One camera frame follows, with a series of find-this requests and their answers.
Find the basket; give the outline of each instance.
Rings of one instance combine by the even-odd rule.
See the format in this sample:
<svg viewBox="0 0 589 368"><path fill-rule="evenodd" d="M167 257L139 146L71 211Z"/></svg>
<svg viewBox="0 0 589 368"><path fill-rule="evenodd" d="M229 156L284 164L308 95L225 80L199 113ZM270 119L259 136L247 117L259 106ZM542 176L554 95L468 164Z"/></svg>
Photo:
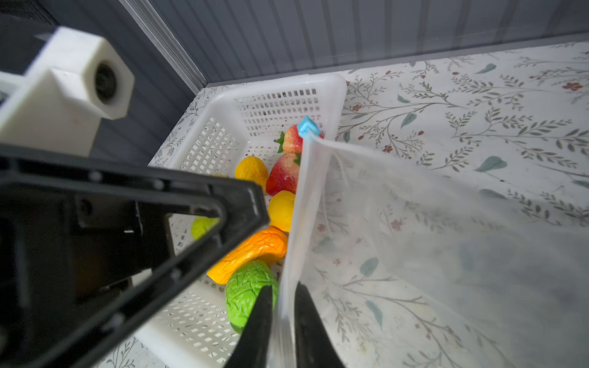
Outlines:
<svg viewBox="0 0 589 368"><path fill-rule="evenodd" d="M254 155L270 172L282 156L274 140L304 116L317 124L326 140L335 138L346 90L342 77L317 74L222 92L206 106L167 168L232 177L237 164ZM185 215L170 218L176 253L193 242L191 222ZM277 277L280 266L271 267ZM172 368L222 367L239 339L227 319L224 285L206 276L170 301L136 336Z"/></svg>

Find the orange toy vegetable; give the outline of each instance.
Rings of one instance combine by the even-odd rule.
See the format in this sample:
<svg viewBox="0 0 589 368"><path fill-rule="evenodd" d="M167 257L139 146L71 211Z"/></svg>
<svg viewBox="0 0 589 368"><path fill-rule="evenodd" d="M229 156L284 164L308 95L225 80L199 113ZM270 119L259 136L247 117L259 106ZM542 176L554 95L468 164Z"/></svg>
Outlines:
<svg viewBox="0 0 589 368"><path fill-rule="evenodd" d="M225 285L239 267L250 261L260 260L270 265L283 259L287 243L286 235L274 227L260 230L229 252L207 275L217 284Z"/></svg>

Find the green toy vegetable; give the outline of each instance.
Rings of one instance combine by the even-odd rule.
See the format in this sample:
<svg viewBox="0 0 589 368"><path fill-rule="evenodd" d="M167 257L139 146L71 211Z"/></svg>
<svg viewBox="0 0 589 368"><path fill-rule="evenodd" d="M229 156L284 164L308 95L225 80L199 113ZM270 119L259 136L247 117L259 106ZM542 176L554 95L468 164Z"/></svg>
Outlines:
<svg viewBox="0 0 589 368"><path fill-rule="evenodd" d="M190 235L195 240L202 238L209 230L219 222L218 218L208 218L204 216L197 216L190 226Z"/></svg>
<svg viewBox="0 0 589 368"><path fill-rule="evenodd" d="M266 263L256 260L246 263L235 271L227 282L225 298L227 316L237 333L243 331L262 287L272 286L272 306L276 304L278 282Z"/></svg>

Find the gray wall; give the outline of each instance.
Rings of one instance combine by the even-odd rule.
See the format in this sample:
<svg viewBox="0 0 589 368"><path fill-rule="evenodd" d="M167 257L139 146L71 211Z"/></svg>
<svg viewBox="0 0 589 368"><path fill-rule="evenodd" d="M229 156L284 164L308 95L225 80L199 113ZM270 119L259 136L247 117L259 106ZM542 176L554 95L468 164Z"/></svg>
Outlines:
<svg viewBox="0 0 589 368"><path fill-rule="evenodd" d="M588 0L151 0L208 82L589 31Z"/></svg>
<svg viewBox="0 0 589 368"><path fill-rule="evenodd" d="M146 165L194 94L118 0L41 0L64 26L101 35L135 75L126 118L102 120L91 156Z"/></svg>

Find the floral tablecloth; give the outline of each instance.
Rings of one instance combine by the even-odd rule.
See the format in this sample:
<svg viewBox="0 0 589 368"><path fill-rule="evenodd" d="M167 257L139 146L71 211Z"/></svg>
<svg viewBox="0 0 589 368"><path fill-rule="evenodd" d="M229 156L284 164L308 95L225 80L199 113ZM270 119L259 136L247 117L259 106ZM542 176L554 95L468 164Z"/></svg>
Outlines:
<svg viewBox="0 0 589 368"><path fill-rule="evenodd" d="M339 74L348 82L348 95L338 141L411 160L484 196L515 201L528 221L589 226L589 42ZM203 107L216 93L234 87L201 90L150 165L165 167ZM391 227L402 231L408 221L418 220L392 219ZM345 266L342 262L333 259L331 268ZM363 277L390 284L396 297L389 294L380 302L394 304L387 308L394 307L395 315L383 315L372 302L333 299L333 315L344 326L331 332L337 344L359 342L359 353L372 354L375 365L380 350L398 349L398 367L479 366L465 347L469 344L436 317L418 292L399 280L376 277L377 260L360 266ZM330 270L321 272L329 282ZM350 290L350 298L363 292L355 283L340 285ZM395 346L380 346L364 333L361 326L368 320L395 331ZM356 328L345 328L352 324ZM468 332L498 362L513 366L492 340ZM111 355L98 367L164 367L133 337Z"/></svg>

